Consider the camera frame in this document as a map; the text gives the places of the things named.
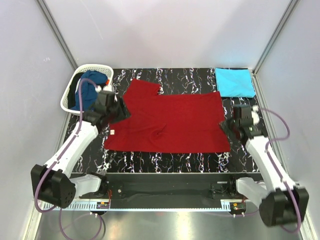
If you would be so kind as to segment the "red t shirt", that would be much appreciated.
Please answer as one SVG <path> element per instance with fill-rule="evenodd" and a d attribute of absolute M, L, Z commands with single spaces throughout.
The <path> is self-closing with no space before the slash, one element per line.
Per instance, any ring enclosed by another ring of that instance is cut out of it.
<path fill-rule="evenodd" d="M 105 149 L 170 154 L 230 151 L 219 125 L 225 113 L 218 91 L 162 95 L 160 89 L 158 83 L 131 81 L 123 96 L 131 116 L 110 124 Z"/>

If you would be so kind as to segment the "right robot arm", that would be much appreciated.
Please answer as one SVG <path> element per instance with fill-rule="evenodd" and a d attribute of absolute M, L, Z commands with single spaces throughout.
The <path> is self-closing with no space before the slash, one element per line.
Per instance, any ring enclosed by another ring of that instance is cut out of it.
<path fill-rule="evenodd" d="M 250 200 L 259 211 L 267 227 L 296 224 L 300 229 L 309 202 L 305 187 L 298 186 L 286 173 L 272 149 L 272 144 L 285 141 L 284 137 L 270 139 L 267 131 L 259 126 L 258 106 L 237 104 L 233 106 L 232 117 L 219 126 L 231 139 L 238 140 L 252 156 L 262 177 L 263 185 L 251 177 L 232 177 L 227 191 L 230 195 L 242 195 Z"/>

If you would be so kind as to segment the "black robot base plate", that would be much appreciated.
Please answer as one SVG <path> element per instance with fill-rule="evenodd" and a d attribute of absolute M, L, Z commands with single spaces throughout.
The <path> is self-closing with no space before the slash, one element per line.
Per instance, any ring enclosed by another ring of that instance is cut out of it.
<path fill-rule="evenodd" d="M 231 178 L 250 177 L 256 182 L 262 180 L 261 174 L 257 172 L 107 173 L 105 177 L 112 199 L 123 199 L 135 194 L 207 194 L 227 185 Z"/>

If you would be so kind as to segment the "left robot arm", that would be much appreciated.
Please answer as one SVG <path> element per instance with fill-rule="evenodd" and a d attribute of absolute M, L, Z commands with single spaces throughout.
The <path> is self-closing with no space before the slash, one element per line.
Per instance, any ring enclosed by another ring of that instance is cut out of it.
<path fill-rule="evenodd" d="M 36 164 L 30 172 L 34 204 L 43 213 L 38 201 L 67 208 L 83 195 L 101 195 L 107 190 L 106 177 L 99 173 L 72 178 L 77 161 L 96 137 L 109 124 L 130 117 L 123 97 L 111 91 L 100 91 L 92 107 L 80 114 L 74 130 L 60 149 L 44 164 Z"/>

